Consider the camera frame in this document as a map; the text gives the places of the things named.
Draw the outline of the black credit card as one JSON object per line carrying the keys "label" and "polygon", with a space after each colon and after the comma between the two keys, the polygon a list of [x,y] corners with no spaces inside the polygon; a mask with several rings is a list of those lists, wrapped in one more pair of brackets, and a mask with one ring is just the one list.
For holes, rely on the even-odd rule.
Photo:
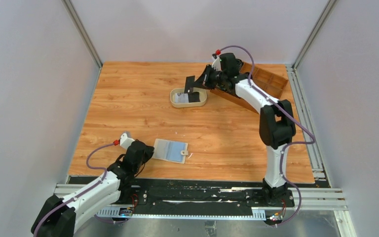
{"label": "black credit card", "polygon": [[195,82],[195,76],[188,76],[185,80],[185,87],[184,87],[184,93],[193,93],[193,84]]}

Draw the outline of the beige card holder wallet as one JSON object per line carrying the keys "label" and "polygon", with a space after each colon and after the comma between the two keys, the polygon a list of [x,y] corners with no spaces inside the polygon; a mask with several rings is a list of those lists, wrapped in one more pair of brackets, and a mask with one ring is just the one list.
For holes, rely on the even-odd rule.
{"label": "beige card holder wallet", "polygon": [[188,143],[155,139],[152,158],[184,164],[187,156],[189,156]]}

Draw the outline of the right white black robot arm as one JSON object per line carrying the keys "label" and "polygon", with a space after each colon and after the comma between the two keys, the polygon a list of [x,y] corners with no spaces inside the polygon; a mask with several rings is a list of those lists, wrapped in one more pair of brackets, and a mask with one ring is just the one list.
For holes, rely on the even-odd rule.
{"label": "right white black robot arm", "polygon": [[288,182],[285,180],[288,144],[296,134],[292,121],[293,110],[288,100],[278,100],[254,85],[251,73],[242,73],[233,53],[216,54],[196,78],[188,76],[185,93],[194,88],[218,90],[247,102],[259,113],[259,136],[267,150],[267,168],[260,198],[268,206],[275,206],[288,197]]}

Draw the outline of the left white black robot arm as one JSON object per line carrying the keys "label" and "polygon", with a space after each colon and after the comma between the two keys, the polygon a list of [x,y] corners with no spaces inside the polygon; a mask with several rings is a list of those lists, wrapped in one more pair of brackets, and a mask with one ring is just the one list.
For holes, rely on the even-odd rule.
{"label": "left white black robot arm", "polygon": [[72,237],[80,226],[104,207],[128,203],[132,197],[131,182],[140,167],[154,154],[154,147],[134,140],[102,174],[69,195],[49,197],[31,227],[35,237]]}

